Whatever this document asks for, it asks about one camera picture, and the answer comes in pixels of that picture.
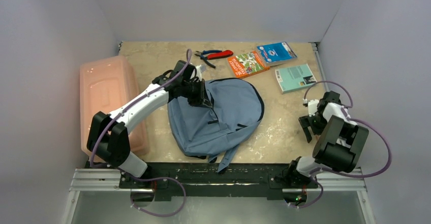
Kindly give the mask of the blue student backpack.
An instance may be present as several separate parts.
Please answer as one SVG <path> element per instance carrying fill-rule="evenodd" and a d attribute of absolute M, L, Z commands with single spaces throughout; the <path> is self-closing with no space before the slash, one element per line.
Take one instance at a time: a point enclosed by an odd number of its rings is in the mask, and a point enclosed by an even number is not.
<path fill-rule="evenodd" d="M 259 126 L 265 105 L 255 86 L 242 79 L 209 80 L 205 88 L 212 107 L 193 107 L 178 97 L 168 103 L 169 124 L 184 155 L 211 161 L 223 153 L 218 166 L 223 172 Z"/>

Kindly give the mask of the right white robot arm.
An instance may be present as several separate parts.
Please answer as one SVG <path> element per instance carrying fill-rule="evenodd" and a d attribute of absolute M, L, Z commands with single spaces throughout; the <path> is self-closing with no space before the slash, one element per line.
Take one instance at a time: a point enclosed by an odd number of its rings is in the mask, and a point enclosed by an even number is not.
<path fill-rule="evenodd" d="M 303 99 L 308 114 L 298 119 L 310 142 L 318 136 L 312 155 L 293 160 L 284 173 L 286 182 L 297 187 L 307 185 L 325 168 L 337 173 L 352 172 L 360 158 L 369 130 L 351 121 L 340 94 L 325 92 L 319 100 Z"/>

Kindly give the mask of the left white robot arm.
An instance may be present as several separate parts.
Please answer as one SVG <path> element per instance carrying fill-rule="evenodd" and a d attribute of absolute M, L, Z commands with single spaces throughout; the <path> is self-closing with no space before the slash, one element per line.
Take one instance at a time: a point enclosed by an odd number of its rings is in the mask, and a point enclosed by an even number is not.
<path fill-rule="evenodd" d="M 139 188 L 151 183 L 147 163 L 131 150 L 129 135 L 147 116 L 178 97 L 191 106 L 211 107 L 202 78 L 205 65 L 193 65 L 179 60 L 175 68 L 153 79 L 147 89 L 122 107 L 106 114 L 96 113 L 91 121 L 87 149 L 90 165 L 95 167 L 98 156 L 106 164 L 132 175 Z"/>

